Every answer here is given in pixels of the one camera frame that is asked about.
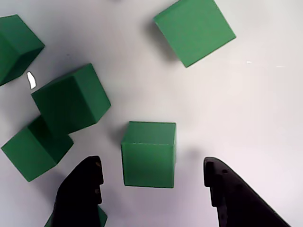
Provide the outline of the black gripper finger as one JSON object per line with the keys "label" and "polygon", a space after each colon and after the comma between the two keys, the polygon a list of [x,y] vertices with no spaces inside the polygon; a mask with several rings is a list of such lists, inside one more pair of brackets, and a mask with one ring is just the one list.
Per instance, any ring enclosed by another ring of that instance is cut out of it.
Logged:
{"label": "black gripper finger", "polygon": [[236,172],[215,157],[204,158],[204,184],[221,227],[288,227]]}
{"label": "black gripper finger", "polygon": [[99,156],[82,160],[58,188],[53,207],[53,227],[100,227],[98,205],[104,183]]}

